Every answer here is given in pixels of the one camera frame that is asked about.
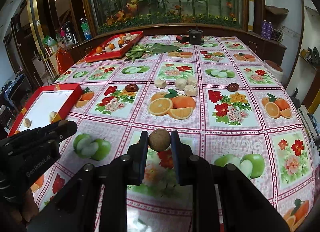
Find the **operator left hand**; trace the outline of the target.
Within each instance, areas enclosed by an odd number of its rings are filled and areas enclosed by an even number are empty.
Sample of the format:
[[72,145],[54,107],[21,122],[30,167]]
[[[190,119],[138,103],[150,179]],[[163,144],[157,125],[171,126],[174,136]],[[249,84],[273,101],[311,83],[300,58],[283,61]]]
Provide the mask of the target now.
[[16,202],[1,196],[1,231],[27,231],[27,225],[38,214],[31,188]]

